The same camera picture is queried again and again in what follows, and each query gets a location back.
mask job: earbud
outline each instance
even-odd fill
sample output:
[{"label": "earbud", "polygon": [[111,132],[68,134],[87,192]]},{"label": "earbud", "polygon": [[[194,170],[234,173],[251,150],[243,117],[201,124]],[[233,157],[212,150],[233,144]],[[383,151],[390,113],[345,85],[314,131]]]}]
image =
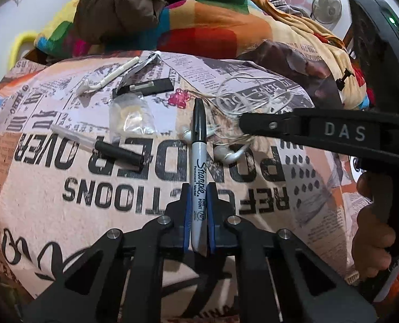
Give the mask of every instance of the earbud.
[{"label": "earbud", "polygon": [[[213,136],[217,129],[215,125],[207,125],[207,137]],[[192,143],[192,131],[187,127],[183,127],[180,133],[180,139],[188,144]]]},{"label": "earbud", "polygon": [[241,147],[238,151],[234,152],[227,145],[218,145],[213,150],[213,155],[215,160],[219,160],[224,164],[233,164],[237,160],[239,160],[244,153],[246,153],[247,149],[249,148],[250,143],[245,144]]}]

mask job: white fan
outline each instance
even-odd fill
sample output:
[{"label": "white fan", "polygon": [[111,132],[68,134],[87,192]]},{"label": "white fan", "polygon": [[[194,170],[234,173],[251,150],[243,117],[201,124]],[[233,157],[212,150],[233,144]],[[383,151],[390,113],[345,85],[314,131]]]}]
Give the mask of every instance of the white fan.
[{"label": "white fan", "polygon": [[313,0],[311,10],[313,17],[321,24],[332,24],[341,17],[340,0]]}]

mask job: black marker cap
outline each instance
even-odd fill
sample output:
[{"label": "black marker cap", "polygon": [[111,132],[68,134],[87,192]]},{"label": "black marker cap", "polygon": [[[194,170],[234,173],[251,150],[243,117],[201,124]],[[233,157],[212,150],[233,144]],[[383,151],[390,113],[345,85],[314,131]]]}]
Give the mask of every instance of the black marker cap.
[{"label": "black marker cap", "polygon": [[195,98],[194,115],[192,117],[192,143],[207,143],[207,117],[201,98]]}]

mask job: pink flower-shaped object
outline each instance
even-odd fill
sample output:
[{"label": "pink flower-shaped object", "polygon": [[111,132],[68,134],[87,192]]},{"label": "pink flower-shaped object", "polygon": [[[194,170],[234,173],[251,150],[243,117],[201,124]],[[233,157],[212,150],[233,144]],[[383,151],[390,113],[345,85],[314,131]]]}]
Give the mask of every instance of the pink flower-shaped object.
[{"label": "pink flower-shaped object", "polygon": [[177,106],[177,108],[185,109],[186,102],[190,100],[190,93],[186,90],[176,89],[175,93],[168,98],[168,104]]}]

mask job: small plastic bag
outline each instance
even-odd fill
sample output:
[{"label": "small plastic bag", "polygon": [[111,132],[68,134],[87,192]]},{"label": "small plastic bag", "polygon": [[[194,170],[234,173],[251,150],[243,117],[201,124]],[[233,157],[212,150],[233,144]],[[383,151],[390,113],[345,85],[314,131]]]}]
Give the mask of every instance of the small plastic bag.
[{"label": "small plastic bag", "polygon": [[110,133],[115,136],[155,134],[154,117],[143,96],[125,93],[109,103]]}]

